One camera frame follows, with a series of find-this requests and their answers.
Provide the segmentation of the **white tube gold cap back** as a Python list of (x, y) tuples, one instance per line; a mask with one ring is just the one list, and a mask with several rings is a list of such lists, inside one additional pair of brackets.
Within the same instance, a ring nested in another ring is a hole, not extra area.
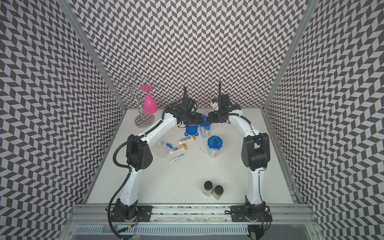
[(182, 145), (182, 144), (186, 144), (188, 142), (194, 141), (194, 140), (196, 140), (196, 136), (194, 136), (194, 135), (186, 136), (186, 137), (184, 137), (182, 139), (179, 139), (178, 143), (179, 143), (179, 145)]

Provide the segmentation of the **white tube gold cap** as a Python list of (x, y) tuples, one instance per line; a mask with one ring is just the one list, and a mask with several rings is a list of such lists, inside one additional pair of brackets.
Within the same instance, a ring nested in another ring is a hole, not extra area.
[(172, 154), (174, 154), (174, 153), (179, 153), (179, 152), (181, 152), (181, 151), (186, 150), (187, 148), (188, 148), (188, 147), (187, 147), (186, 144), (181, 144), (181, 145), (179, 145), (179, 146), (174, 147), (173, 149), (170, 149), (170, 150), (169, 150), (169, 154), (172, 155)]
[(186, 137), (184, 137), (182, 139), (179, 139), (178, 143), (179, 143), (179, 145), (182, 145), (182, 144), (186, 144), (188, 142), (194, 141), (194, 140), (196, 140), (196, 136), (194, 136), (194, 135), (186, 136)]

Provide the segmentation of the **small toothpaste tube front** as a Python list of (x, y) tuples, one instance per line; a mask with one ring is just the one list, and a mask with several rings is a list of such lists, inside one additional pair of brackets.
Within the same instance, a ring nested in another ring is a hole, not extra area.
[(185, 153), (182, 153), (182, 154), (180, 154), (180, 155), (178, 155), (178, 156), (172, 158), (172, 159), (170, 160), (170, 163), (174, 163), (174, 162), (178, 161), (179, 159), (181, 159), (181, 158), (183, 158), (183, 157), (185, 157), (185, 156), (186, 156), (186, 154), (185, 154)]

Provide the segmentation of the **tall clear container back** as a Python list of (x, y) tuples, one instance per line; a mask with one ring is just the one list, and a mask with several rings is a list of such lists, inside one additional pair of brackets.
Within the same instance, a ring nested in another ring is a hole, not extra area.
[(199, 127), (199, 134), (202, 138), (209, 138), (211, 134), (211, 128), (210, 127)]

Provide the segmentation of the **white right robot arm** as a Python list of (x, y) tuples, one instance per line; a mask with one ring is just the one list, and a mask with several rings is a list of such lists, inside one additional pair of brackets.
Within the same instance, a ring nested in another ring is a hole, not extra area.
[(264, 174), (271, 160), (270, 138), (252, 126), (238, 104), (231, 103), (228, 94), (213, 101), (213, 111), (208, 114), (211, 124), (233, 124), (243, 138), (241, 159), (248, 169), (248, 190), (245, 196), (244, 215), (252, 222), (260, 221), (268, 213), (264, 201)]

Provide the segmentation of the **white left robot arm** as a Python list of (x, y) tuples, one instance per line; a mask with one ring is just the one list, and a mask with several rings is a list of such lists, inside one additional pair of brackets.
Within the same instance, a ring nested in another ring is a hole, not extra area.
[(197, 108), (195, 100), (186, 96), (182, 97), (163, 110), (161, 118), (153, 127), (139, 135), (130, 135), (127, 141), (115, 150), (114, 164), (127, 169), (128, 175), (108, 204), (109, 219), (132, 221), (137, 217), (142, 173), (154, 159), (152, 147), (166, 132), (178, 124), (201, 124), (203, 117), (197, 112)]

